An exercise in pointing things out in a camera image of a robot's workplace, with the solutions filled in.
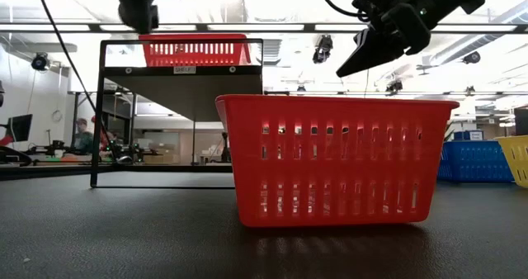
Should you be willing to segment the person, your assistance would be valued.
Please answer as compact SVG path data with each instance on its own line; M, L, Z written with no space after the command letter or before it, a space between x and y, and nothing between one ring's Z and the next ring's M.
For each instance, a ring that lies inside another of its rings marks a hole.
M93 149L93 133L87 128L87 120L78 118L77 133L74 135L73 148L77 154L90 154Z

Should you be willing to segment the black table mat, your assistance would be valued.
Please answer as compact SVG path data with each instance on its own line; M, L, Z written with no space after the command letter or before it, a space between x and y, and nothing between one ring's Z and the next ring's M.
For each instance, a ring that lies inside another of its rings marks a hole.
M439 184L413 225L250 229L228 173L0 182L0 279L528 279L528 190Z

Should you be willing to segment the blue slotted plastic basket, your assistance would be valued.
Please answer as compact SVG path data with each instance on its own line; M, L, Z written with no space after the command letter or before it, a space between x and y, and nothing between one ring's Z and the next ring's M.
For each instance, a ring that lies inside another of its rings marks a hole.
M437 179L447 182L514 181L502 148L494 140L445 142Z

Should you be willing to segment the dark screen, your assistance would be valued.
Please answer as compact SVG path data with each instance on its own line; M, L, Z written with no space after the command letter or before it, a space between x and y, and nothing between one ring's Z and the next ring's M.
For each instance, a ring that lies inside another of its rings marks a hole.
M528 135L528 107L517 107L514 109L515 134Z

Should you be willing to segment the black computer monitor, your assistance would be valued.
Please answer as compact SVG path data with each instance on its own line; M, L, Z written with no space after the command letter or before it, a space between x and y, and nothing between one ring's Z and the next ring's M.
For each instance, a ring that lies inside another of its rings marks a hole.
M5 135L0 139L0 146L27 141L31 132L32 118L32 114L14 116L10 117L6 123L0 124L0 127L6 130Z

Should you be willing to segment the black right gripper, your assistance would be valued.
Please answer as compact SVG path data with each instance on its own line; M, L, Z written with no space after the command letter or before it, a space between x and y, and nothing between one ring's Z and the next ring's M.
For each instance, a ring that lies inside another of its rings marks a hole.
M370 23L354 36L356 49L336 71L338 77L391 62L403 53L417 54L430 44L430 30L407 3L388 10L381 21L384 25Z

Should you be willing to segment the yellow slotted plastic basket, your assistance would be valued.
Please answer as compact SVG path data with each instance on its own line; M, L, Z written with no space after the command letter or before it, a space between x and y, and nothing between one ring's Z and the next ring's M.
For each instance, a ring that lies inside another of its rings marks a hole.
M528 189L528 135L497 137L517 186Z

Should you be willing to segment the wooden shelf with black frame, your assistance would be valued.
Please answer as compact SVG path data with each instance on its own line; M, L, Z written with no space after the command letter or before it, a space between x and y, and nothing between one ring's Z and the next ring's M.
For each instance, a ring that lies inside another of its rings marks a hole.
M264 45L262 39L246 39ZM121 67L106 66L106 50L111 45L139 45L149 40L104 40L100 44L99 75L90 185L97 185L98 156L105 125L101 118L104 82L108 79L128 90L175 111L194 122L218 121L215 98L226 94L261 94L263 64L239 66Z

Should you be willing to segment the blue box with white label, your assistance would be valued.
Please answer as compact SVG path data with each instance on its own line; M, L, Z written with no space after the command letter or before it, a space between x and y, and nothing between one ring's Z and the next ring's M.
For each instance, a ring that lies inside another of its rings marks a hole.
M483 131L482 130L456 131L454 133L453 140L470 140L470 141L484 140Z

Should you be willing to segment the red slotted plastic basket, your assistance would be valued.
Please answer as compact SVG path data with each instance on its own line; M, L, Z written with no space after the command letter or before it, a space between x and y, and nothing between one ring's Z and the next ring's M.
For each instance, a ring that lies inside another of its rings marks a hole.
M148 67L239 66L251 63L244 34L140 35Z
M247 227L372 225L429 216L453 101L223 95Z

